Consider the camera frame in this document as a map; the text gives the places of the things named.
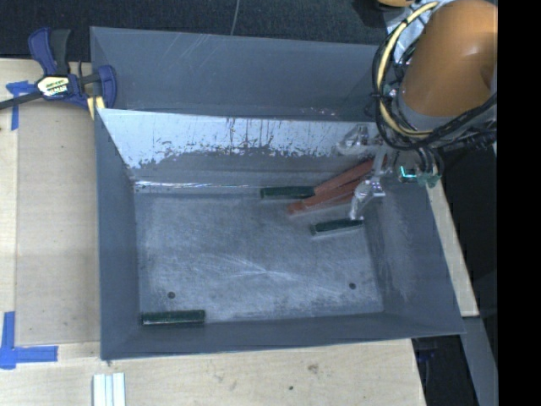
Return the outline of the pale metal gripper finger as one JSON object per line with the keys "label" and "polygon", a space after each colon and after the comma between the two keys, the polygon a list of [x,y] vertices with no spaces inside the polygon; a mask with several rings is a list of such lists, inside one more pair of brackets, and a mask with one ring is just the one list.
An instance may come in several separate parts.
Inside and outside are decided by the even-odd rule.
{"label": "pale metal gripper finger", "polygon": [[371,201],[385,197],[385,191],[379,178],[362,180],[353,191],[349,219],[360,220]]}
{"label": "pale metal gripper finger", "polygon": [[367,124],[356,125],[336,144],[337,153],[374,153],[380,147],[379,135]]}

